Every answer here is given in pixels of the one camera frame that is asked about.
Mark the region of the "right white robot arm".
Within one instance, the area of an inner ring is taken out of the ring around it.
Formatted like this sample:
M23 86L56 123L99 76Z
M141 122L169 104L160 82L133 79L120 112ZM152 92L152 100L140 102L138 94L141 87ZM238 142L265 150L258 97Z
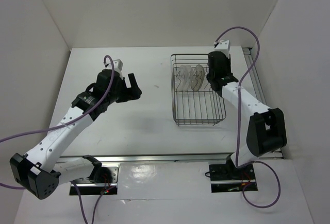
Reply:
M243 167L260 156L287 145L283 111L261 103L231 72L231 61L224 53L208 54L207 80L214 92L229 101L238 110L236 151L226 164L225 173L231 179L238 178Z

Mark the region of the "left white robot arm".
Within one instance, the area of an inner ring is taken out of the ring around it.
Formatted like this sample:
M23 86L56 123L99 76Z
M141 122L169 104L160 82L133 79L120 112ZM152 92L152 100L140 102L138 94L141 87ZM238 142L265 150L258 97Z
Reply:
M73 100L71 107L60 122L60 129L51 131L38 145L24 155L14 154L10 166L17 183L43 200L49 197L57 186L77 179L90 182L110 179L111 172L90 155L58 163L58 159L77 136L90 126L108 106L137 100L142 91L133 73L128 74L130 87L120 73L102 70L95 83Z

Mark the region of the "smoky plate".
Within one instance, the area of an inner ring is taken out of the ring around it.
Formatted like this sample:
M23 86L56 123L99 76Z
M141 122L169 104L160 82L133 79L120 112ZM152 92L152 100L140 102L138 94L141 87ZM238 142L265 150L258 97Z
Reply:
M205 79L205 70L198 64L194 69L191 76L190 87L192 91L197 92L202 87Z
M204 77L204 81L203 81L203 90L204 91L208 91L208 88L209 88L209 82L208 82L208 79L207 79L207 75L208 75L208 65L206 65L204 67L204 71L205 71L205 77Z

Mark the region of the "clear plate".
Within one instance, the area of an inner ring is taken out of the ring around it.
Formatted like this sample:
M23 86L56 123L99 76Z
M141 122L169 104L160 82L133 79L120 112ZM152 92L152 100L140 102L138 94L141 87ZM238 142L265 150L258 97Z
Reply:
M189 69L186 65L181 65L177 70L176 91L181 92L187 89L189 79Z
M182 65L181 66L181 82L182 82L181 91L186 92L189 90L192 77L193 77L193 68L190 65Z

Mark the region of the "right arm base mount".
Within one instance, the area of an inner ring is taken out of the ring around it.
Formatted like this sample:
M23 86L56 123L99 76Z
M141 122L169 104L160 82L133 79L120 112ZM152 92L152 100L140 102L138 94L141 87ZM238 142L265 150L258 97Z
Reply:
M236 168L230 156L224 164L210 164L204 175L210 179L212 193L258 191L253 166Z

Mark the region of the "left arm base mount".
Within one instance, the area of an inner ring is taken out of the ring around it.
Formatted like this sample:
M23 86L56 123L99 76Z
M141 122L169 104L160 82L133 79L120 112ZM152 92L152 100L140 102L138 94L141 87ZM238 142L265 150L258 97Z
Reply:
M85 178L75 180L82 196L96 196L105 191L105 195L118 193L119 164L106 163L98 179L90 181Z

